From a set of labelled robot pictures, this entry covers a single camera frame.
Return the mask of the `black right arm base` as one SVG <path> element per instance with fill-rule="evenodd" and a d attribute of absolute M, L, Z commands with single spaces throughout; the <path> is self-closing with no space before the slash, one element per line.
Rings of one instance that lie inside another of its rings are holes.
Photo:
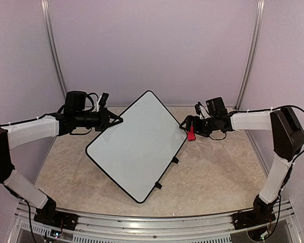
<path fill-rule="evenodd" d="M 238 211 L 232 215 L 234 229 L 240 230 L 275 221 L 276 216 L 273 207 L 278 198 L 277 196 L 273 202 L 266 204 L 260 199 L 259 195 L 257 195 L 251 210 Z"/>

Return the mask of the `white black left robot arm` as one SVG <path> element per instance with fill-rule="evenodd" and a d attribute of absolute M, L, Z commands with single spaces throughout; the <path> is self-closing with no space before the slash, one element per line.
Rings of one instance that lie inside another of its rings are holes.
<path fill-rule="evenodd" d="M 84 135 L 92 130 L 103 132 L 119 125 L 123 118 L 106 107 L 109 94 L 70 91 L 64 104 L 55 111 L 40 116 L 0 124 L 0 184 L 16 198 L 28 202 L 41 211 L 41 217 L 50 225 L 61 220 L 55 201 L 37 188 L 34 183 L 17 169 L 21 155 L 14 155 L 14 150 L 21 151 L 39 140 L 55 139 L 65 135 L 80 136 L 78 128 L 86 129 Z"/>

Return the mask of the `white whiteboard black frame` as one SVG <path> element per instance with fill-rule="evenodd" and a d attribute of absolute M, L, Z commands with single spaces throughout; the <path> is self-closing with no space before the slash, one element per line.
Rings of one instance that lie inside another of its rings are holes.
<path fill-rule="evenodd" d="M 123 122 L 101 132 L 86 147 L 88 158 L 136 203 L 142 204 L 169 168 L 187 133 L 150 90 L 120 115 Z"/>

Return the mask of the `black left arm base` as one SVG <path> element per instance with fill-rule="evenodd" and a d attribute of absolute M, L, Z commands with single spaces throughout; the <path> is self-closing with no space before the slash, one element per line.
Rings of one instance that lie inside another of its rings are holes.
<path fill-rule="evenodd" d="M 56 202 L 47 196 L 45 205 L 36 209 L 34 221 L 45 225 L 75 231 L 79 216 L 77 214 L 56 210 Z"/>

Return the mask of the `black wire easel stand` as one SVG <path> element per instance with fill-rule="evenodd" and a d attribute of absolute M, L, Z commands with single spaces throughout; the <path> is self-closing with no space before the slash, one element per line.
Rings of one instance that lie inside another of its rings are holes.
<path fill-rule="evenodd" d="M 160 176 L 160 178 L 158 179 L 158 181 L 155 182 L 154 184 L 154 188 L 161 190 L 162 185 L 161 185 L 161 180 L 168 174 L 168 171 L 170 169 L 170 167 L 175 164 L 177 165 L 179 163 L 179 159 L 177 157 L 173 157 L 169 163 L 169 165 L 166 167 L 165 171 L 162 173 L 162 175 Z"/>

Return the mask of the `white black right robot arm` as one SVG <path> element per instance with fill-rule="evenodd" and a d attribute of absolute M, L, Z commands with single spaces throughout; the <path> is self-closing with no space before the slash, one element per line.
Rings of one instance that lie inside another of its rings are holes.
<path fill-rule="evenodd" d="M 195 115 L 188 115 L 179 125 L 187 139 L 196 136 L 211 138 L 215 131 L 224 135 L 237 131 L 266 131 L 271 135 L 273 155 L 267 180 L 257 200 L 273 203 L 289 180 L 295 160 L 304 153 L 304 129 L 297 117 L 295 105 L 283 105 L 258 110 L 228 111 L 220 97 L 195 105 Z"/>

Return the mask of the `red black whiteboard eraser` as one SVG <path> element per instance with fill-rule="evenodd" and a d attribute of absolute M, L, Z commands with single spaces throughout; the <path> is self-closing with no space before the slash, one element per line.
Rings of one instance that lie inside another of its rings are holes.
<path fill-rule="evenodd" d="M 187 140 L 188 141 L 195 141 L 196 136 L 195 136 L 195 130 L 194 127 L 191 126 L 189 131 L 187 132 Z"/>

